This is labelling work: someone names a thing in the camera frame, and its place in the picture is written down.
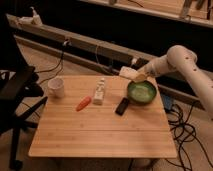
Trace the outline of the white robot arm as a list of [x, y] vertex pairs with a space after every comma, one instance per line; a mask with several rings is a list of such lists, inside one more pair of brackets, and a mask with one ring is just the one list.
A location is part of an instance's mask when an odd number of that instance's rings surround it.
[[213, 119], [213, 80], [196, 65], [197, 55], [181, 45], [169, 48], [167, 54], [150, 60], [137, 70], [133, 78], [139, 82], [147, 77], [159, 77], [161, 75], [178, 71], [188, 82], [194, 93], [199, 98], [206, 112]]

